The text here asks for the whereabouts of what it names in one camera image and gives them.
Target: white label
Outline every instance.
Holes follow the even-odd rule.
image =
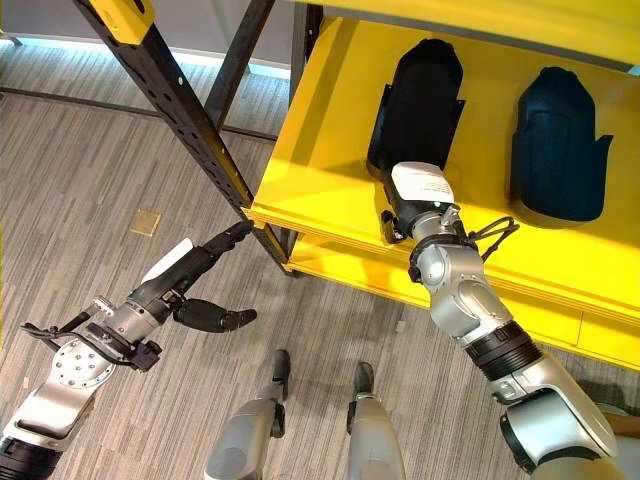
[[[158,275],[168,270],[171,265],[184,257],[192,248],[193,243],[191,243],[191,240],[185,238],[178,245],[173,247],[169,253],[162,257],[158,263],[149,269],[141,283],[151,280],[152,278],[156,278]]]
[[[403,200],[453,203],[449,182],[435,165],[400,162],[393,167],[391,178]]]

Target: gray carpet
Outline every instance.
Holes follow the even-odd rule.
[[[14,88],[37,83],[35,72],[22,80],[16,73],[29,71],[27,53],[3,50]],[[132,84],[115,88],[105,80],[120,81],[112,71],[117,65],[97,69],[96,78],[90,59],[77,70],[71,63],[56,70],[54,57],[45,63],[49,70],[39,75],[52,90],[73,78],[77,90],[69,94],[104,100],[89,86],[102,85],[119,98],[136,96],[126,90]],[[267,102],[268,85],[236,102],[254,113],[256,130],[265,130],[261,116],[276,124],[272,115],[279,110],[242,102],[256,96]],[[224,139],[255,189],[272,144],[232,134]],[[203,242],[236,221],[161,120],[18,95],[0,102],[0,197],[2,425],[46,377],[51,359],[46,347],[18,332],[19,323],[60,325],[96,294],[120,302],[182,238]],[[162,213],[153,238],[128,231],[137,208]],[[53,478],[201,478],[225,419],[267,379],[276,348],[291,352],[292,385],[287,434],[271,442],[265,478],[344,478],[347,404],[359,359],[376,369],[377,393],[391,412],[408,478],[524,478],[499,433],[502,407],[424,310],[312,277],[286,277],[253,238],[190,293],[229,308],[256,308],[259,319],[225,335],[173,322],[156,331],[161,361],[147,374],[116,372]],[[400,334],[398,320],[406,321]],[[557,354],[596,400],[638,411],[637,373]]]
[[[127,72],[110,53],[69,51],[25,45],[0,45],[2,86],[53,93],[153,110]],[[218,69],[180,63],[201,102]],[[289,106],[287,80],[246,73],[229,109],[226,124],[277,135]]]

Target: circular metal plate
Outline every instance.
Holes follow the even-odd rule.
[[[51,363],[51,370],[58,381],[69,388],[100,385],[111,376],[115,367],[80,340],[64,344]]]

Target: shelving unit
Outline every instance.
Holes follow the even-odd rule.
[[[427,306],[427,293],[406,274],[411,242],[383,241],[379,213],[388,206],[365,157],[385,83],[399,58],[431,36],[325,18],[246,210],[254,220],[303,234],[289,268]],[[538,340],[640,370],[640,79],[519,48],[437,37],[454,45],[465,71],[459,97],[467,103],[445,176],[468,229],[512,214],[506,189],[516,104],[539,71],[572,70],[593,96],[597,134],[614,134],[602,216],[565,230],[523,224],[486,272]]]
[[[322,4],[490,32],[640,65],[637,0],[323,0]]]

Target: robotic hand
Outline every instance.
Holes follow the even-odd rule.
[[[159,360],[162,349],[144,339],[169,315],[187,327],[215,333],[235,330],[254,320],[255,310],[227,311],[211,302],[184,297],[251,227],[251,222],[237,223],[201,247],[185,239],[118,307],[98,297],[59,329],[23,325],[23,330],[56,353],[47,380],[29,395],[2,432],[0,478],[48,478],[92,410],[96,391],[111,378],[115,367],[146,372]],[[76,331],[97,314],[102,321]],[[73,339],[59,346],[54,340],[62,337]]]
[[[519,226],[504,217],[467,234],[460,220],[442,169],[463,105],[456,99],[461,81],[451,45],[424,40],[400,60],[386,87],[367,160],[394,210],[382,214],[385,236],[390,243],[413,237],[409,275],[429,291],[433,321],[507,405],[500,426],[518,465],[538,478],[622,478],[600,461],[616,455],[601,412],[487,283],[483,262]],[[480,255],[476,240],[496,234]]]

